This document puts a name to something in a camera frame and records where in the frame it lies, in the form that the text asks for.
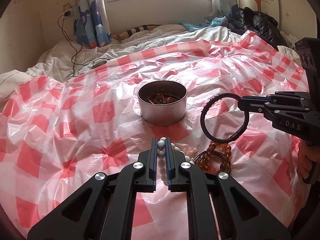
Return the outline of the right hand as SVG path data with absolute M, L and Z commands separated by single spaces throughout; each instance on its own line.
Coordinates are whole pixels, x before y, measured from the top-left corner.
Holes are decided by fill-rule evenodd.
M 306 141 L 299 142 L 297 174 L 299 180 L 307 179 L 312 169 L 312 163 L 319 163 L 319 146 L 308 146 Z

